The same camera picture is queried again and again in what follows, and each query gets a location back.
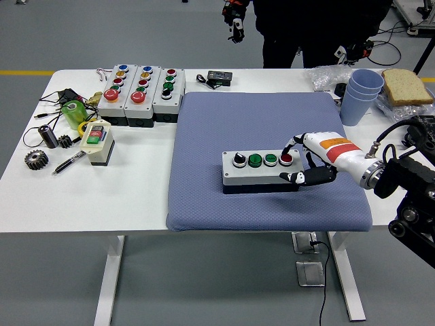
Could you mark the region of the person's left gloved hand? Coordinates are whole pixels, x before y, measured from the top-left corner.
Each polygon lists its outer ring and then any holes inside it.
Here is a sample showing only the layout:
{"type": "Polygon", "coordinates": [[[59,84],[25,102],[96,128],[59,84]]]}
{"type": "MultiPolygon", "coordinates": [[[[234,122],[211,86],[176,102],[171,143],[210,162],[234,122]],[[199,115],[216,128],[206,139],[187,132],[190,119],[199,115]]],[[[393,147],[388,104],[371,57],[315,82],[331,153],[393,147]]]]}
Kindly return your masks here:
{"type": "Polygon", "coordinates": [[[334,55],[338,58],[338,64],[354,65],[363,58],[371,55],[374,42],[367,40],[364,43],[355,43],[350,46],[339,46],[334,55]]]}

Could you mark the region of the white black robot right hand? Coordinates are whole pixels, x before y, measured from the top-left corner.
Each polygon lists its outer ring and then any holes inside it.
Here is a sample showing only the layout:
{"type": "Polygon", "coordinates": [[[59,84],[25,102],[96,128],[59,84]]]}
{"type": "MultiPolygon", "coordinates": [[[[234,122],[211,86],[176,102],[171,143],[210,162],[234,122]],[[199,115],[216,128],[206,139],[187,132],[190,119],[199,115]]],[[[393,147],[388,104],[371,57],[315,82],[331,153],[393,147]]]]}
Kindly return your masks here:
{"type": "Polygon", "coordinates": [[[296,173],[281,173],[283,180],[301,186],[320,185],[336,179],[338,172],[349,173],[364,189],[371,189],[370,179],[383,164],[366,154],[337,132],[312,132],[291,138],[282,153],[287,154],[296,144],[306,151],[310,168],[296,173]]]}

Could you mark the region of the person's right gloved hand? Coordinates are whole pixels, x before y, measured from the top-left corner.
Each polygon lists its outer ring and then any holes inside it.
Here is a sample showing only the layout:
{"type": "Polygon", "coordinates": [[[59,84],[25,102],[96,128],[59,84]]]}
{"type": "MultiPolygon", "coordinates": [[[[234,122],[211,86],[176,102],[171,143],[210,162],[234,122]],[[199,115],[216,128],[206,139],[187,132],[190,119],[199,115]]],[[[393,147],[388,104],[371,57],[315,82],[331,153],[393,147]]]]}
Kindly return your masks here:
{"type": "Polygon", "coordinates": [[[244,38],[243,21],[247,5],[243,1],[225,1],[222,8],[224,22],[229,26],[231,36],[228,40],[241,43],[244,38]]]}

